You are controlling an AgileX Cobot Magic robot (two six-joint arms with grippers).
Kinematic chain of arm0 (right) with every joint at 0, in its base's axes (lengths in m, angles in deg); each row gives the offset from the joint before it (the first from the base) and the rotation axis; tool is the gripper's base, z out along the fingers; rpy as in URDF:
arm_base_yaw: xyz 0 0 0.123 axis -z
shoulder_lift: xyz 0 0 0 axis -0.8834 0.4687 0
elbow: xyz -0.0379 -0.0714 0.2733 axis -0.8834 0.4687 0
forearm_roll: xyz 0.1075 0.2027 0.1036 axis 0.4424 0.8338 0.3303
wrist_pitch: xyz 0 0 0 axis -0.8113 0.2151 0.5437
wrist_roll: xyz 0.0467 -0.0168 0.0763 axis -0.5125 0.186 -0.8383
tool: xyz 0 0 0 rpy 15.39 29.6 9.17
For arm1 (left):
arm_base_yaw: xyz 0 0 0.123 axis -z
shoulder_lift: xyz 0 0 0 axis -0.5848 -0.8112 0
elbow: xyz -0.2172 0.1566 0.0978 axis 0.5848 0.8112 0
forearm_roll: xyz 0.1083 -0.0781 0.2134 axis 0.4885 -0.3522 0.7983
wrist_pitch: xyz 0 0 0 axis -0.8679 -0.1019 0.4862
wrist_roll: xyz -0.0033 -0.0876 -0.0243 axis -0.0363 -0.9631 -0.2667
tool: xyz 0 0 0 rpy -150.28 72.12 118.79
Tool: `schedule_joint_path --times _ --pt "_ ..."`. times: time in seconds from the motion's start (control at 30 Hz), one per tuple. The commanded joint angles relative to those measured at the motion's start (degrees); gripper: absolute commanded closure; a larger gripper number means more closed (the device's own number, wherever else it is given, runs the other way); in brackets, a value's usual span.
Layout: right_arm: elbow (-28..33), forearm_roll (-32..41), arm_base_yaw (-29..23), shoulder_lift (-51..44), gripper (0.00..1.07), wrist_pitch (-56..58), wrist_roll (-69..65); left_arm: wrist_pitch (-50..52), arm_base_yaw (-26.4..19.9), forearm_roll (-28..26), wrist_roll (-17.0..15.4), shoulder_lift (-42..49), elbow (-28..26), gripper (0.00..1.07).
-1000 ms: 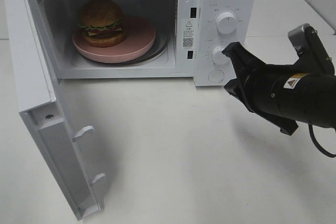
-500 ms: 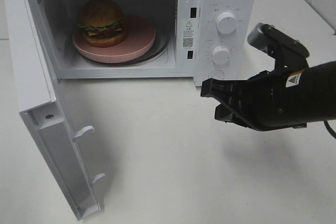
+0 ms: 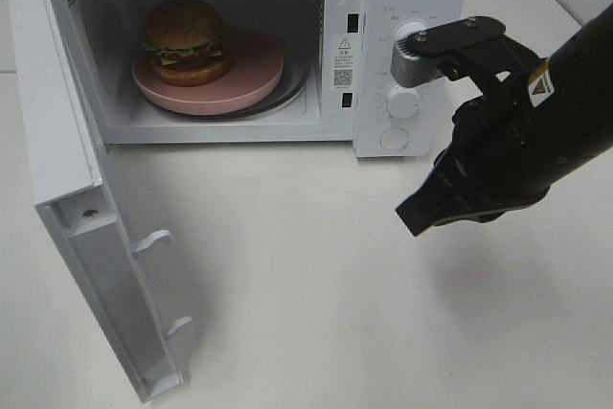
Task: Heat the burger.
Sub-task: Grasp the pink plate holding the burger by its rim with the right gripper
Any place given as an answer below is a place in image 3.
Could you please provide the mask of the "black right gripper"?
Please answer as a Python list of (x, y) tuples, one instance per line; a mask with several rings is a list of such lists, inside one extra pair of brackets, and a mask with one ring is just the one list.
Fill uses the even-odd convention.
[(501, 35), (446, 51), (443, 71), (481, 92), (454, 114), (448, 148), (421, 186), (396, 207), (417, 237), (458, 221), (488, 223), (542, 200), (552, 180), (537, 110), (556, 92), (552, 57)]

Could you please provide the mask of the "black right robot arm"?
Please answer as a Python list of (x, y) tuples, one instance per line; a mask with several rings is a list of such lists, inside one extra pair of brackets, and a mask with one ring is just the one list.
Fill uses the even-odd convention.
[(399, 39), (391, 72), (407, 89), (438, 78), (479, 89), (455, 111), (451, 141), (420, 188), (397, 206), (413, 235), (530, 207), (612, 146), (611, 11), (546, 58), (494, 18), (465, 18)]

